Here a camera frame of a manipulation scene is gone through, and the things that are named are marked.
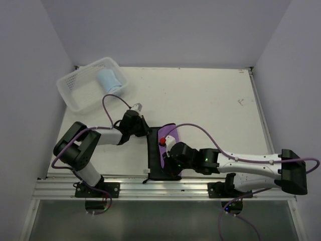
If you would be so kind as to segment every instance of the black mounting bracket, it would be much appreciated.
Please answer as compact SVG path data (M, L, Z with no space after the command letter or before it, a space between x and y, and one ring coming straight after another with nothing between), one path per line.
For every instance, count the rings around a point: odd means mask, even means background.
M209 198L235 198L245 194L251 194L252 191L249 192L240 192L235 189L227 191L224 189L225 184L222 182L209 182L207 184L207 191L209 194Z
M74 183L73 186L76 188L75 197L77 198L102 198L105 195L98 191L93 191L85 184L81 182ZM119 182L102 182L99 184L98 189L106 190L112 198L118 198L120 191Z

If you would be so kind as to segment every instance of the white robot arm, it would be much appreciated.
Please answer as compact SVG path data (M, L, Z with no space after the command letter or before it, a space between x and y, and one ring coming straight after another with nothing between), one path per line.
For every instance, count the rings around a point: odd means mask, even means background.
M230 180L225 182L225 189L247 192L260 188L281 188L291 194L307 194L305 162L278 162L299 158L291 150L283 149L282 154L273 155L225 152L233 156L229 158L218 149L196 150L183 142L176 143L172 136L161 139L159 144L166 146L163 170L169 175L179 175L183 169L193 169L204 175L234 173L234 175L228 175ZM241 162L238 161L239 159L253 160L256 163Z

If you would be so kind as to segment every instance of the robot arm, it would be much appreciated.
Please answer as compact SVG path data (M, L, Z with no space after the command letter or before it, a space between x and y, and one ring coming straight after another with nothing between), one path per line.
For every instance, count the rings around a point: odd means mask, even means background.
M69 165L88 185L101 189L103 177L96 171L90 162L90 158L98 145L122 145L127 142L130 136L146 136L151 132L144 116L140 114L142 105L135 104L127 110L122 120L114 124L112 128L90 130L82 134L60 157L60 160ZM64 134L62 139L54 148L54 155L57 156L67 144L87 126L81 122L75 122Z
M220 185L221 192L236 190L247 192L259 188L281 188L284 192L307 194L306 173L304 162L274 163L274 161L296 159L298 156L291 150L282 150L282 154L243 155L228 153L235 157L228 158L218 149L192 149L183 142L175 142L171 136L161 140L160 145L166 146L163 154L164 171L177 176L183 169L193 169L197 173L230 173L225 186ZM266 163L245 163L238 159L269 161Z

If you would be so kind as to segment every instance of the black clamp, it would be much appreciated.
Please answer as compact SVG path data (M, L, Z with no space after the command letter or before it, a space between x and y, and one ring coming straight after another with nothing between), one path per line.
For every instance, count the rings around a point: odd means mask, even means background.
M210 182L207 184L207 191L209 198L235 198L249 194L246 198L252 198L252 191L240 192L234 189L234 177L235 173L229 173L226 175L225 182Z
M119 182L104 182L99 181L95 188L99 190L106 191L110 194L112 198L119 197L120 183ZM77 198L104 198L106 194L92 190L82 182L74 183L73 186L76 188L75 197Z

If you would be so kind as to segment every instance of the glass panel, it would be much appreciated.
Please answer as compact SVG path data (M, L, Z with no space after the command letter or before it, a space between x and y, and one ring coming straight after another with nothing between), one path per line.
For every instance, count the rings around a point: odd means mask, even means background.
M219 201L113 201L105 214L85 214L83 200L42 200L31 241L219 240ZM287 201L244 201L242 217L263 240L298 240ZM255 240L251 226L223 215L225 240Z

